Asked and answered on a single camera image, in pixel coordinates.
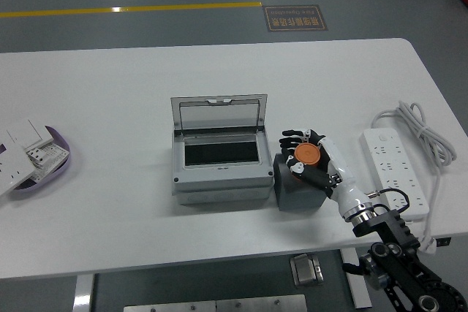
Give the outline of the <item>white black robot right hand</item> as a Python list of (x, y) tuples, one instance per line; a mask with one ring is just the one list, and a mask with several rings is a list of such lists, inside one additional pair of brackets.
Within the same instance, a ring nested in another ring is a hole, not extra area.
[[(330, 137), (312, 129), (289, 129), (282, 135), (280, 148), (290, 173), (324, 191), (338, 204), (340, 216), (346, 222), (357, 225), (377, 216), (371, 200), (358, 188), (355, 176)], [(307, 145), (315, 147), (319, 153), (320, 159), (315, 166), (299, 155), (300, 149)]]

